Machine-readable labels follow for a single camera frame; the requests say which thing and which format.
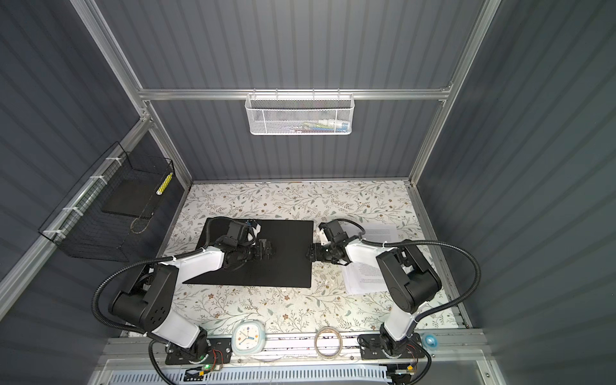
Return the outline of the blue folder with black inside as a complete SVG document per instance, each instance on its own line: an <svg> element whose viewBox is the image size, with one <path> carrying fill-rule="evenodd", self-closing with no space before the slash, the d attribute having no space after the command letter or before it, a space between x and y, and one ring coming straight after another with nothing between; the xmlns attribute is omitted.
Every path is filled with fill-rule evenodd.
<svg viewBox="0 0 616 385"><path fill-rule="evenodd" d="M186 281L192 285L309 288L312 221L256 220L261 226L250 255L232 256L226 266Z"/></svg>

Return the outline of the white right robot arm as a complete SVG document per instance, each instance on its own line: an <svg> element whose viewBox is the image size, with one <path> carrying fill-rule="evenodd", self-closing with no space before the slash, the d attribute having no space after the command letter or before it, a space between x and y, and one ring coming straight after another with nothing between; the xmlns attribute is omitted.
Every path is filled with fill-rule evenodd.
<svg viewBox="0 0 616 385"><path fill-rule="evenodd" d="M312 262L342 267L350 295L386 292L393 305L380 327L380 347L388 358L403 354L419 323L419 314L442 289L437 272L416 245L374 245L366 230L351 220L319 224L319 241L307 252Z"/></svg>

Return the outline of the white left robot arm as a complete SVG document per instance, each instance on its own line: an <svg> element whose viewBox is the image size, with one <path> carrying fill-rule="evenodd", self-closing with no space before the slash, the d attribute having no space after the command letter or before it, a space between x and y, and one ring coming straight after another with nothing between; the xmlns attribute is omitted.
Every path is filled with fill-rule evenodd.
<svg viewBox="0 0 616 385"><path fill-rule="evenodd" d="M218 219L207 221L205 245L201 248L177 254L168 261L160 258L128 274L109 304L109 312L126 325L136 327L140 334L194 355L205 354L207 332L173 309L176 290L202 274L222 269L233 271L249 261L267 259L273 253L271 242L260 237L258 221L223 217L228 229L213 238L210 227Z"/></svg>

